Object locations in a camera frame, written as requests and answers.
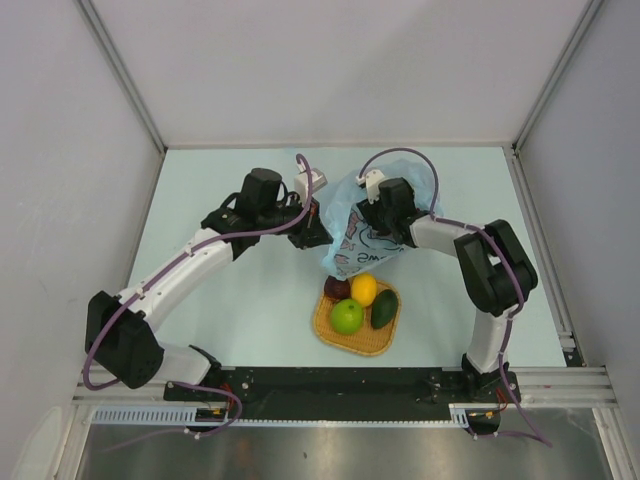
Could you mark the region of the woven bamboo tray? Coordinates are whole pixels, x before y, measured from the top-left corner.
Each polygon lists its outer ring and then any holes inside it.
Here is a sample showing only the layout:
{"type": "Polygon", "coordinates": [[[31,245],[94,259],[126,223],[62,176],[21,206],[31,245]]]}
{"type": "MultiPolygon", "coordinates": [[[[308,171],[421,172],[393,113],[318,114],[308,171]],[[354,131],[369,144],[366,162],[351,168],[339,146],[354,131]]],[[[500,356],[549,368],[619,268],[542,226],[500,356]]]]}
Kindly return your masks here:
{"type": "Polygon", "coordinates": [[[377,288],[379,293],[392,292],[397,300],[395,313],[386,325],[381,328],[372,326],[373,307],[369,306],[364,309],[363,324],[358,331],[352,334],[339,333],[331,325],[331,311],[338,301],[322,292],[312,317],[312,326],[316,336],[327,345],[362,356],[372,357],[386,352],[395,337],[402,310],[402,300],[398,290],[392,284],[378,280],[377,288]]]}

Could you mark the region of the dark red fake fruit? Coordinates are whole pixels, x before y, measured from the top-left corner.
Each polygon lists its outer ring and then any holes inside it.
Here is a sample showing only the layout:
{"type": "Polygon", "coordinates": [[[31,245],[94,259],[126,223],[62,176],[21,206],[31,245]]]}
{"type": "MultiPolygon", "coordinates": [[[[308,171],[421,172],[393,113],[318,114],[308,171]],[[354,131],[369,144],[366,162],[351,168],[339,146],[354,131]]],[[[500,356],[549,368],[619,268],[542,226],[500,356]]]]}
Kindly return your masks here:
{"type": "Polygon", "coordinates": [[[337,301],[348,299],[351,297],[351,284],[348,280],[339,280],[329,276],[324,283],[324,294],[337,301]]]}

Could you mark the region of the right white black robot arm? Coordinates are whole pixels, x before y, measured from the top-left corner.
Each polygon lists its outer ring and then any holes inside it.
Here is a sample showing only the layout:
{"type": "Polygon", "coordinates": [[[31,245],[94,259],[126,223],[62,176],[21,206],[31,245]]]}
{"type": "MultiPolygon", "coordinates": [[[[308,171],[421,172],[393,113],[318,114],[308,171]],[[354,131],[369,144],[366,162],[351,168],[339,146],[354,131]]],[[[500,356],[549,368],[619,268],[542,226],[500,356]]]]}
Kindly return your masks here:
{"type": "Polygon", "coordinates": [[[461,388],[484,401],[506,380],[506,349],[514,317],[538,285],[537,272],[512,226],[498,219],[465,224],[417,207],[403,178],[373,170],[357,178],[366,191],[358,209],[374,231],[403,246],[436,250],[457,259],[464,286],[476,307],[472,339],[462,357],[461,388]]]}

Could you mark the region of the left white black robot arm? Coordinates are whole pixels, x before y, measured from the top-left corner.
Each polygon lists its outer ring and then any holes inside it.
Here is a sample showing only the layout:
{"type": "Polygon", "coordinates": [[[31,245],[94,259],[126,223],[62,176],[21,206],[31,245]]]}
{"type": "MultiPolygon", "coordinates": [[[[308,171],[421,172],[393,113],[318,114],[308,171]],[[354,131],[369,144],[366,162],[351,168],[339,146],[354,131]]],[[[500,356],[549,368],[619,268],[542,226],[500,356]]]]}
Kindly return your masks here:
{"type": "Polygon", "coordinates": [[[185,384],[202,400],[214,397],[221,387],[215,359],[194,345],[163,344],[157,331],[196,287],[262,237],[284,235],[298,249],[330,243],[313,197],[326,183],[322,172],[302,166],[293,190],[287,190],[280,174],[254,168],[163,266],[116,295],[95,294],[87,312],[84,386],[98,391],[122,383],[138,389],[158,380],[185,384]]]}

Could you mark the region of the blue plastic bag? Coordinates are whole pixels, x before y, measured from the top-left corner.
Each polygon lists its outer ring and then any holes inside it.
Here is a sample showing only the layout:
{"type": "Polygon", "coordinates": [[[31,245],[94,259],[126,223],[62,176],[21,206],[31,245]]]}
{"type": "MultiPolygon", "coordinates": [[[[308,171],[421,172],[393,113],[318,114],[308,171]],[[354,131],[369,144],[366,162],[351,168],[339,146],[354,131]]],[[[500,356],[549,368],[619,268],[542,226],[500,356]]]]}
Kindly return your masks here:
{"type": "MultiPolygon", "coordinates": [[[[415,204],[428,210],[435,194],[430,167],[424,161],[399,158],[377,167],[387,179],[403,178],[415,194],[415,204]]],[[[356,182],[358,170],[332,181],[315,196],[320,204],[320,220],[332,238],[328,245],[316,250],[321,268],[330,276],[345,280],[366,272],[402,253],[406,247],[391,235],[375,231],[357,208],[367,202],[366,190],[356,182]]]]}

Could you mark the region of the light green fake fruit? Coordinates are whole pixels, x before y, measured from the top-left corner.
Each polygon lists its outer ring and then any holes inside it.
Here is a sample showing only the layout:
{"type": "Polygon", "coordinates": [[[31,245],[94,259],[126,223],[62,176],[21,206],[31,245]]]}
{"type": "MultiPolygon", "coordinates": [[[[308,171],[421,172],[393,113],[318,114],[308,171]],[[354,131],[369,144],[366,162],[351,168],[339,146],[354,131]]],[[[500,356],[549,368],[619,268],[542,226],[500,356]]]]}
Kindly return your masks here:
{"type": "Polygon", "coordinates": [[[330,324],[333,330],[342,335],[358,332],[365,319],[363,307],[353,299],[337,302],[330,313],[330,324]]]}

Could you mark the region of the yellow fake lemon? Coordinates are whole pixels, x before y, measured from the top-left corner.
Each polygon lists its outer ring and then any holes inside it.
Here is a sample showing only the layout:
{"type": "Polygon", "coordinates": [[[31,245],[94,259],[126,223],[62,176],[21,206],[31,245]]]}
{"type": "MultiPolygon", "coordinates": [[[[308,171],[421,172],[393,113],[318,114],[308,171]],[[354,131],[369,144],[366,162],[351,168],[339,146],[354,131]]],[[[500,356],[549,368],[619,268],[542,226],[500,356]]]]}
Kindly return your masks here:
{"type": "Polygon", "coordinates": [[[351,298],[363,308],[373,304],[377,291],[377,280],[369,273],[356,275],[351,280],[351,298]]]}

